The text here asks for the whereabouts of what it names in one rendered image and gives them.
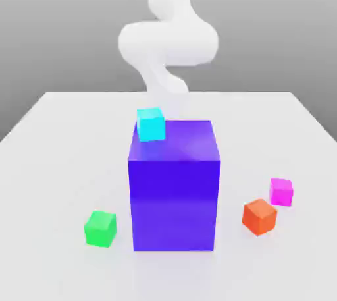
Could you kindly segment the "small magenta cube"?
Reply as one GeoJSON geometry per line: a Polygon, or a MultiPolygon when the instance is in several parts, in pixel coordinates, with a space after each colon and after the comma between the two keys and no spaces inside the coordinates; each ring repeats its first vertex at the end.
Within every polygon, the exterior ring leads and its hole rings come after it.
{"type": "Polygon", "coordinates": [[[270,203],[272,205],[290,207],[294,189],[292,181],[283,178],[272,178],[269,190],[270,203]]]}

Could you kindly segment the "small cyan cube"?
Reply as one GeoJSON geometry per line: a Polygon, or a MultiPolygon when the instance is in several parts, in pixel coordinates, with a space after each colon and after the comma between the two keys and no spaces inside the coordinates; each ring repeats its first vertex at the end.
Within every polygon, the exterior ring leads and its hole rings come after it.
{"type": "Polygon", "coordinates": [[[141,142],[165,139],[165,118],[160,108],[137,110],[137,132],[141,142]]]}

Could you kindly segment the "large purple box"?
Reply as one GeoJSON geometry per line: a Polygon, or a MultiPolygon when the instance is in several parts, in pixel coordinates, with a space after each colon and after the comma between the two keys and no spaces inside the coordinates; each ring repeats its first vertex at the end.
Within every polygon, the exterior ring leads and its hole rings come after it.
{"type": "Polygon", "coordinates": [[[167,121],[166,138],[141,142],[128,156],[135,251],[211,251],[220,155],[210,121],[167,121]]]}

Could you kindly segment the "small green cube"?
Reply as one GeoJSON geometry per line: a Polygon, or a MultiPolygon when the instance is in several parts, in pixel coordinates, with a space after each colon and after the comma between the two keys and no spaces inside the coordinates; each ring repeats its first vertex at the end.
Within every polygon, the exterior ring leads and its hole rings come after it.
{"type": "Polygon", "coordinates": [[[108,248],[117,234],[115,213],[94,211],[84,225],[86,244],[108,248]]]}

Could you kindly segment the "small orange cube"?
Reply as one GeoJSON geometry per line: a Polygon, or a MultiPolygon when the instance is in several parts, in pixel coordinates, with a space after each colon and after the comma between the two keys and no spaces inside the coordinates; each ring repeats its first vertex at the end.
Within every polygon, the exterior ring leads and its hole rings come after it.
{"type": "Polygon", "coordinates": [[[242,223],[255,235],[265,234],[276,225],[277,210],[259,198],[244,205],[242,223]]]}

